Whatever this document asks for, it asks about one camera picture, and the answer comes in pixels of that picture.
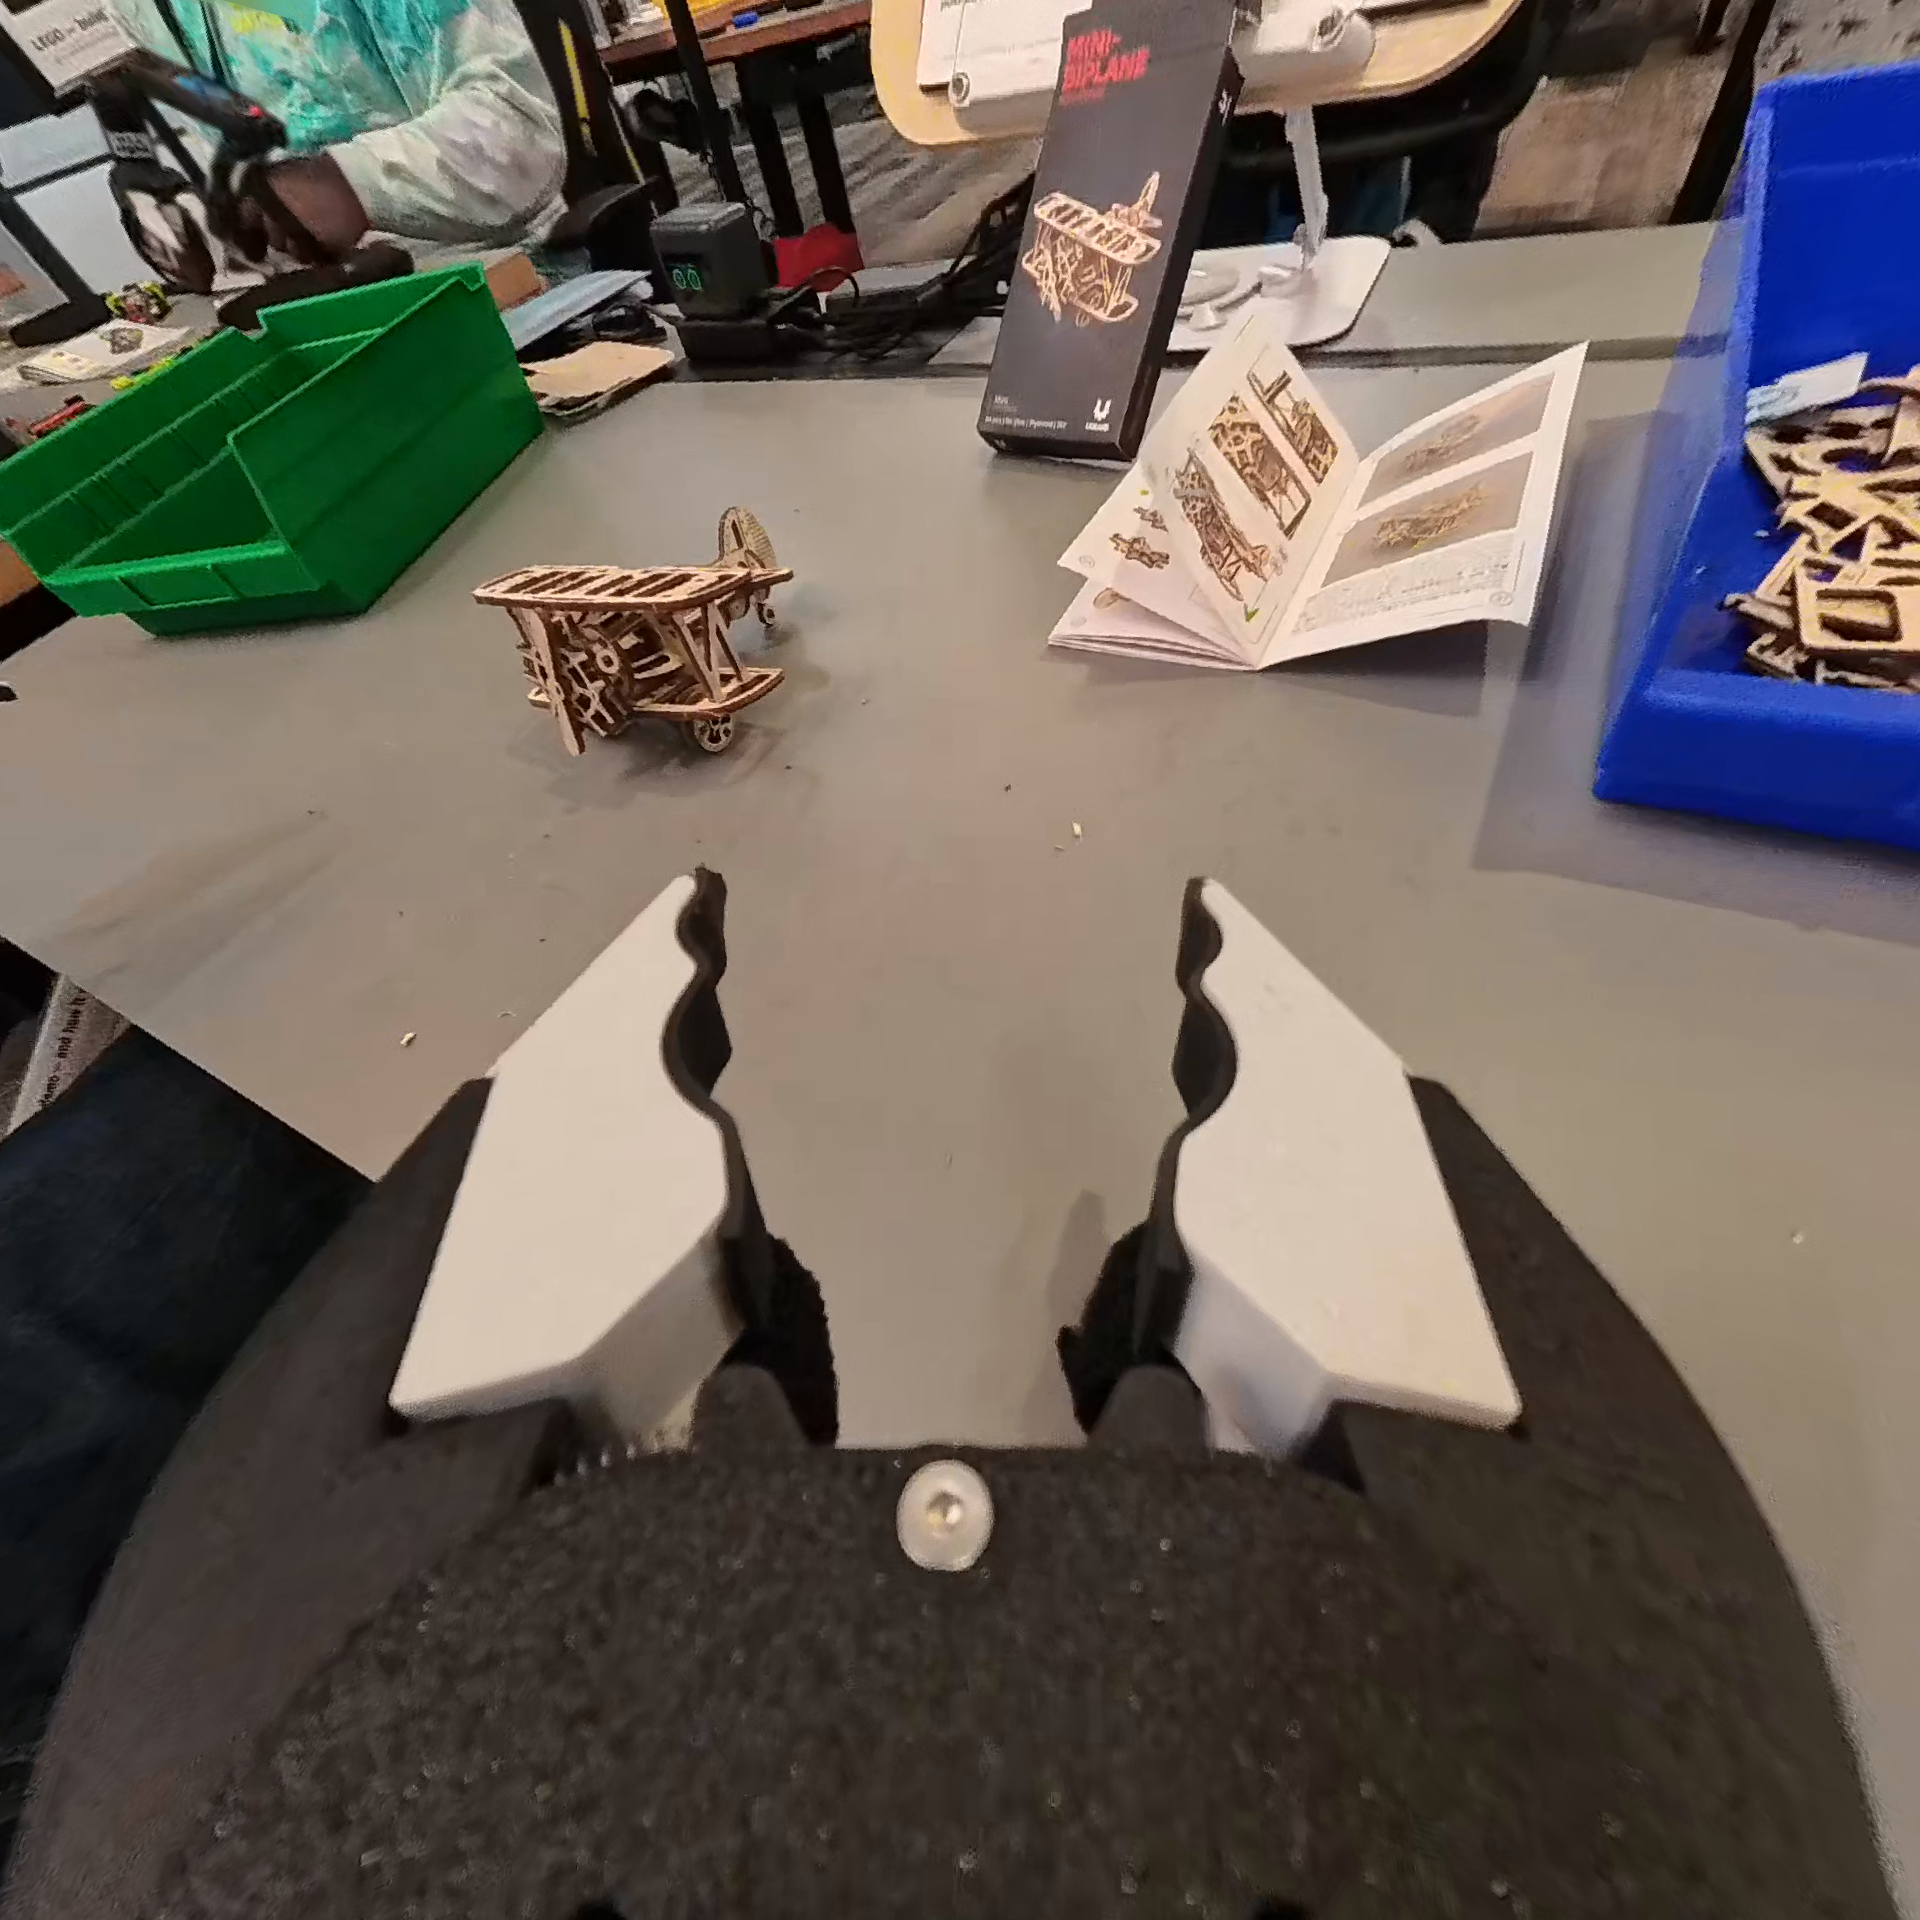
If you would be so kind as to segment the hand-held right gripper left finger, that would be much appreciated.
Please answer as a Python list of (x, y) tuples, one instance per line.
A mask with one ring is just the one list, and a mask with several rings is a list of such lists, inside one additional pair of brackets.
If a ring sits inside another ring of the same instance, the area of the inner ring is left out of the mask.
[(480, 1080), (481, 1103), (391, 1380), (412, 1423), (554, 1401), (642, 1448), (732, 1359), (836, 1439), (821, 1285), (765, 1223), (717, 1094), (728, 889), (671, 878)]

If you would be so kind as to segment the open instruction booklet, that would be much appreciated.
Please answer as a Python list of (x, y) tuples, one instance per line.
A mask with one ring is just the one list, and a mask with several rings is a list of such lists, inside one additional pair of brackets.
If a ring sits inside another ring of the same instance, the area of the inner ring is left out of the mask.
[(1589, 344), (1359, 453), (1270, 320), (1216, 344), (1061, 558), (1046, 645), (1255, 675), (1538, 603)]

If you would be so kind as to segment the person's dark trousers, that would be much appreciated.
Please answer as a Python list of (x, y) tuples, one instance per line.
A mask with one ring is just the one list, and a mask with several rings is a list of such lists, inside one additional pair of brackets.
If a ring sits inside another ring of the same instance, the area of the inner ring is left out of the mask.
[(136, 1029), (4, 1141), (4, 1831), (143, 1494), (367, 1188)]

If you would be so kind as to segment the black biplane packaging box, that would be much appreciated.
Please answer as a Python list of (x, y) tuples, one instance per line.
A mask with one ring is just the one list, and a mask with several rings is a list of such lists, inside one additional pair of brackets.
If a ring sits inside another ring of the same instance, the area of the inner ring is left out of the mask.
[(1234, 28), (1234, 1), (1065, 17), (976, 419), (996, 453), (1136, 456), (1240, 96)]

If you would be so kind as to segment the black power unit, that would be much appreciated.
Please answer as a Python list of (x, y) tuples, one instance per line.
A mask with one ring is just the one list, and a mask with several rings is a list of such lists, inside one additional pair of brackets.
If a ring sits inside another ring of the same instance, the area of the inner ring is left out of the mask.
[(650, 261), (669, 327), (692, 367), (770, 367), (814, 347), (821, 304), (776, 280), (776, 257), (752, 208), (679, 205), (650, 219)]

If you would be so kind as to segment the brown cardboard piece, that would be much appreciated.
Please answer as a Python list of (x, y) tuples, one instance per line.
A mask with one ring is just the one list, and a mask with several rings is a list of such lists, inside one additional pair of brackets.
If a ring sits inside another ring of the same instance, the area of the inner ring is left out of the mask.
[(594, 340), (532, 363), (520, 363), (540, 413), (570, 422), (602, 413), (624, 398), (671, 376), (679, 356), (650, 343)]

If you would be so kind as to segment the pile of wooden offcut sheets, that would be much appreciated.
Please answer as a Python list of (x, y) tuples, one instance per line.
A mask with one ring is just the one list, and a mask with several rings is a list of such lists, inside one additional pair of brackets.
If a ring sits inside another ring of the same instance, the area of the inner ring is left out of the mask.
[(1841, 399), (1751, 419), (1743, 456), (1770, 493), (1777, 553), (1720, 608), (1764, 681), (1917, 693), (1917, 369)]

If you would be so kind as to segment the white stand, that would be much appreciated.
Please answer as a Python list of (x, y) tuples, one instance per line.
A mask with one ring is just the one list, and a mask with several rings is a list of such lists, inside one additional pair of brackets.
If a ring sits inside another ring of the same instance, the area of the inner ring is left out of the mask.
[(1285, 241), (1198, 252), (1168, 347), (1207, 352), (1244, 310), (1277, 320), (1289, 347), (1326, 344), (1354, 325), (1389, 244), (1377, 235), (1327, 232), (1327, 184), (1312, 110), (1336, 83), (1365, 70), (1375, 29), (1358, 5), (1253, 1), (1234, 7), (1232, 48), (1244, 78), (1280, 94), (1303, 216)]

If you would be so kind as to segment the light blue paper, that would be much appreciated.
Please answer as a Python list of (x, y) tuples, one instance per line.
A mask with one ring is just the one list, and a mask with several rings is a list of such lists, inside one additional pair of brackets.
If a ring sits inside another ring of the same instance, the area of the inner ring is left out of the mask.
[(654, 283), (646, 271), (584, 271), (502, 308), (500, 321), (513, 349), (525, 355), (542, 340), (575, 327), (608, 304), (628, 296), (646, 302), (650, 295)]

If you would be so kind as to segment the brown table with black legs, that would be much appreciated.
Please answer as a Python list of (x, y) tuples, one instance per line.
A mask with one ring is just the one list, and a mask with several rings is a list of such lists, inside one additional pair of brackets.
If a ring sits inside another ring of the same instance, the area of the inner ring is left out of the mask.
[(783, 148), (783, 121), (790, 119), (822, 224), (856, 232), (832, 101), (872, 94), (872, 7), (741, 5), (714, 25), (689, 20), (685, 33), (676, 31), (671, 5), (654, 5), (654, 14), (650, 20), (612, 31), (601, 48), (612, 83), (681, 76), (695, 97), (695, 63), (708, 78), (727, 70), (735, 103), (722, 110), (725, 128), (711, 136), (711, 174), (725, 174), (727, 163), (735, 163), (733, 147), (744, 141), (758, 175), (754, 204), (770, 216), (776, 238), (799, 235), (807, 219)]

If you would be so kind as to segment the small pale blue card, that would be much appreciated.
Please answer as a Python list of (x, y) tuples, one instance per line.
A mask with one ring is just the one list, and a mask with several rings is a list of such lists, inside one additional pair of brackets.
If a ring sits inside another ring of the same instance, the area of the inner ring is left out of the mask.
[(1757, 383), (1743, 398), (1743, 424), (1761, 424), (1854, 398), (1865, 380), (1868, 352), (1848, 352), (1826, 363), (1797, 367)]

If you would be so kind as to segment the green plastic bin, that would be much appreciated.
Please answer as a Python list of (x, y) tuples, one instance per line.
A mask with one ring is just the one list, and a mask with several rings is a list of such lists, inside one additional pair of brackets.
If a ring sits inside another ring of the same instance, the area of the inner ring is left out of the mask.
[(270, 305), (1, 470), (4, 542), (154, 637), (372, 608), (542, 433), (478, 261)]

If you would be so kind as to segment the blue plastic bin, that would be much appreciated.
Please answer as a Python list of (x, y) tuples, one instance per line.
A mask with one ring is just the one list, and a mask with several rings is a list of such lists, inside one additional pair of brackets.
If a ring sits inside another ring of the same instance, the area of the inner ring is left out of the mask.
[(1914, 62), (1764, 84), (1647, 430), (1594, 797), (1914, 851), (1914, 697), (1752, 675), (1720, 603), (1790, 542), (1748, 392), (1914, 347)]

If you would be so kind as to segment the grey desk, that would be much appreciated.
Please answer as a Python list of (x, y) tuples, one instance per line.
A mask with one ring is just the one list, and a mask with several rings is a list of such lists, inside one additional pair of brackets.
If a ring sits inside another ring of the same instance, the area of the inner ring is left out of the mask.
[[(976, 372), (666, 381), (517, 460), (353, 622), (10, 660), (4, 937), (365, 1175), (685, 867), (728, 881), (727, 1094), (822, 1278), (856, 1441), (1065, 1433), (1076, 1285), (1172, 1117), (1186, 878), (1445, 1080), (1697, 1392), (1836, 1663), (1914, 1673), (1914, 867), (1593, 799), (1677, 295), (1519, 318), (1456, 255), (1313, 372), (1361, 445), (1586, 339), (1532, 635), (1270, 677), (1049, 651), (1098, 470), (1000, 461)], [(524, 566), (706, 565), (758, 516), (783, 684), (722, 756), (567, 756)]]

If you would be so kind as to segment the wooden biplane model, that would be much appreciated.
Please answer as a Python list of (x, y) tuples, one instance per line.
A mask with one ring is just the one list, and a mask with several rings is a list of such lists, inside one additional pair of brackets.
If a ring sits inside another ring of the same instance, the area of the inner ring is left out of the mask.
[(783, 684), (781, 667), (741, 659), (733, 627), (754, 617), (770, 630), (775, 590), (793, 577), (758, 516), (728, 508), (706, 565), (517, 566), (470, 599), (512, 622), (525, 697), (554, 719), (567, 756), (636, 721), (722, 756), (737, 715)]

